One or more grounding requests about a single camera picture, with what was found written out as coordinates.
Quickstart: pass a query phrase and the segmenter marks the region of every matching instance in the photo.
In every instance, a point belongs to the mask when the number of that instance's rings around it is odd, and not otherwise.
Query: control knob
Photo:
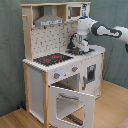
[[[78,68],[77,67],[73,67],[72,71],[75,72]]]
[[[59,75],[58,73],[55,73],[55,74],[54,74],[54,78],[55,78],[55,79],[58,79],[59,77],[60,77],[60,75]]]

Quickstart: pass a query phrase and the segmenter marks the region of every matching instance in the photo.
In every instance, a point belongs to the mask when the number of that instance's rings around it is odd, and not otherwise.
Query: wooden play kitchen
[[[44,128],[92,128],[105,49],[90,45],[91,51],[82,56],[66,52],[78,19],[89,16],[90,2],[21,6],[27,112]],[[71,115],[80,108],[84,108],[82,123]]]

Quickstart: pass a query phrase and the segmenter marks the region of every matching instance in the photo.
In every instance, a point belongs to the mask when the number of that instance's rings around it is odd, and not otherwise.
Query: open oven door
[[[84,108],[82,125],[63,120],[79,109]],[[95,97],[84,93],[55,86],[49,88],[49,123],[57,128],[93,128]]]

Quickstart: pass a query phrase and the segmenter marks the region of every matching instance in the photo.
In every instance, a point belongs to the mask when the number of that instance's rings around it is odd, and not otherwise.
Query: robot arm
[[[128,29],[127,28],[118,27],[118,26],[114,28],[108,28],[104,24],[98,21],[95,21],[91,18],[88,18],[86,16],[81,17],[78,20],[78,26],[77,26],[77,34],[81,38],[84,37],[84,39],[81,39],[81,42],[84,42],[84,40],[87,39],[87,35],[89,32],[91,32],[95,36],[110,36],[118,40],[125,41],[126,42],[125,48],[126,48],[126,51],[128,52]]]

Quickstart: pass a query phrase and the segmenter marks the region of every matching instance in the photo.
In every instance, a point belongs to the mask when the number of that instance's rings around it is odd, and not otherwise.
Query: gray wall
[[[108,27],[118,25],[128,28],[127,0],[90,1],[91,18]],[[16,110],[16,106],[25,101],[22,65],[25,55],[20,4],[42,2],[60,0],[0,0],[0,116]],[[103,79],[128,88],[125,43],[92,34],[89,34],[89,42],[106,48]]]

